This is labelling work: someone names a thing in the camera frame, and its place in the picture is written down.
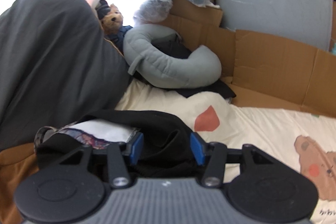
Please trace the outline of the black bear patchwork shorts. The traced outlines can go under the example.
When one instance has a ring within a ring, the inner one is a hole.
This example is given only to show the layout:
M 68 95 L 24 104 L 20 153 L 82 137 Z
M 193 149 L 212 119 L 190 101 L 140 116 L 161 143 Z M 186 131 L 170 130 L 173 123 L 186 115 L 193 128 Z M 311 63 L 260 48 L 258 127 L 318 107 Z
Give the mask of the black bear patchwork shorts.
M 83 145 L 97 150 L 113 142 L 129 143 L 143 134 L 143 147 L 137 164 L 129 173 L 138 177 L 201 178 L 190 148 L 191 129 L 177 116 L 160 111 L 99 110 L 62 128 L 40 128 L 34 139 L 39 169 Z

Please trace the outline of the grey neck pillow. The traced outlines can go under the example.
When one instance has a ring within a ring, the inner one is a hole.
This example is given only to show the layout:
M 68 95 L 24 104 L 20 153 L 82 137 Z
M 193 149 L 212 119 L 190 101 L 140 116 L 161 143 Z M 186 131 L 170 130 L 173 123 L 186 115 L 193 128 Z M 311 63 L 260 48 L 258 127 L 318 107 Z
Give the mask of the grey neck pillow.
M 128 31 L 123 40 L 123 55 L 128 73 L 142 75 L 153 86 L 167 89 L 200 88 L 215 83 L 221 76 L 219 58 L 206 46 L 199 46 L 187 59 L 169 56 L 153 45 L 167 42 L 179 34 L 168 27 L 143 24 Z

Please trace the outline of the cream bear print bedsheet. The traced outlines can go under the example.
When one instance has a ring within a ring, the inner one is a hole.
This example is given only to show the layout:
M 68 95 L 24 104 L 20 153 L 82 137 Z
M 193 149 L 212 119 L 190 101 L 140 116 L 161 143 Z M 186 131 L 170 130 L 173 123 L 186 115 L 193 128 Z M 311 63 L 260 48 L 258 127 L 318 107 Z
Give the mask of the cream bear print bedsheet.
M 238 107 L 213 92 L 185 98 L 134 80 L 117 110 L 178 116 L 207 141 L 230 148 L 252 144 L 310 178 L 319 201 L 314 223 L 335 223 L 335 119 L 293 110 Z

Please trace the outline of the brown cardboard sheet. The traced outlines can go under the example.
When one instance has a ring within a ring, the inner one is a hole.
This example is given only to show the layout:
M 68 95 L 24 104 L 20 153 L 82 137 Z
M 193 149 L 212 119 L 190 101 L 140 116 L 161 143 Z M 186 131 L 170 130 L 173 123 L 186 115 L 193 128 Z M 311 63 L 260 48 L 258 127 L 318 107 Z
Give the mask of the brown cardboard sheet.
M 204 45 L 222 64 L 236 106 L 284 108 L 335 116 L 335 56 L 270 34 L 220 28 L 223 13 L 174 0 L 162 22 L 191 50 Z

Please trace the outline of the brown garment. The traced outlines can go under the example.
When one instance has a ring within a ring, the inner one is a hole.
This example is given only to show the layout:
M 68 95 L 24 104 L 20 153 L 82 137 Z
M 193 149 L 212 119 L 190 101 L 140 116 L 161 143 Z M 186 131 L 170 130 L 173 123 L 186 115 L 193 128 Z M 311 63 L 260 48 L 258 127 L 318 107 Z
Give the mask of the brown garment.
M 14 192 L 21 181 L 39 170 L 34 144 L 5 149 L 0 157 L 1 223 L 21 223 L 21 215 L 14 203 Z

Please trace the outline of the dark grey pillow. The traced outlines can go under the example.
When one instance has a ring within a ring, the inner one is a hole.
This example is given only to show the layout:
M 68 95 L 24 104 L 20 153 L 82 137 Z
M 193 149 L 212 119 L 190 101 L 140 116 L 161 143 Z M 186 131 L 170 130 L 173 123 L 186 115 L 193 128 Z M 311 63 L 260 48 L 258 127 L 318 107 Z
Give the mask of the dark grey pillow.
M 1 149 L 116 107 L 127 70 L 85 0 L 16 0 L 1 15 Z

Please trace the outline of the teddy bear plush toy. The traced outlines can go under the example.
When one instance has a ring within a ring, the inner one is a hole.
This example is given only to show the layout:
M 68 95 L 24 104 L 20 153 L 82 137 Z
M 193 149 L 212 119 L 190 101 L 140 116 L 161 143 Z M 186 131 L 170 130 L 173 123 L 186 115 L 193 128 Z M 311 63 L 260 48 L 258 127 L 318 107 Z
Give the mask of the teddy bear plush toy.
M 123 16 L 117 6 L 109 5 L 106 0 L 99 0 L 95 9 L 105 36 L 123 53 L 123 40 L 133 27 L 124 26 Z

